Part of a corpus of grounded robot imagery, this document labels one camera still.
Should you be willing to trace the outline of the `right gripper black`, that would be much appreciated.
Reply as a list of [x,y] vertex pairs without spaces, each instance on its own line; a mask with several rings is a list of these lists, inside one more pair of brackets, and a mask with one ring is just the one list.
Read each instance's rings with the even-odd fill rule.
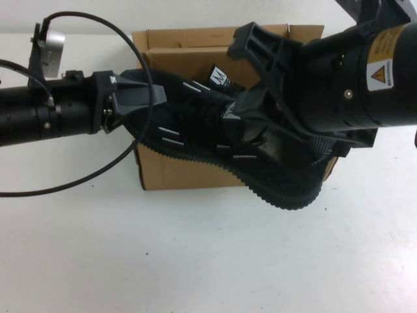
[[372,127],[366,108],[366,54],[370,38],[356,28],[323,37],[323,27],[290,27],[287,39],[255,22],[239,27],[227,56],[245,59],[266,87],[241,93],[233,114],[247,123],[293,131],[272,95],[285,83],[291,120],[302,132],[354,132]]

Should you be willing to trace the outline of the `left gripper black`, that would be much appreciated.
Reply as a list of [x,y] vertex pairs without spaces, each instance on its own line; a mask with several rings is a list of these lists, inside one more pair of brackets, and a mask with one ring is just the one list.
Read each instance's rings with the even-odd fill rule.
[[93,86],[93,122],[91,134],[96,134],[103,126],[105,110],[112,108],[115,117],[124,117],[137,110],[147,109],[151,105],[149,94],[153,94],[153,104],[167,102],[165,89],[114,74],[113,71],[94,72],[91,76]]

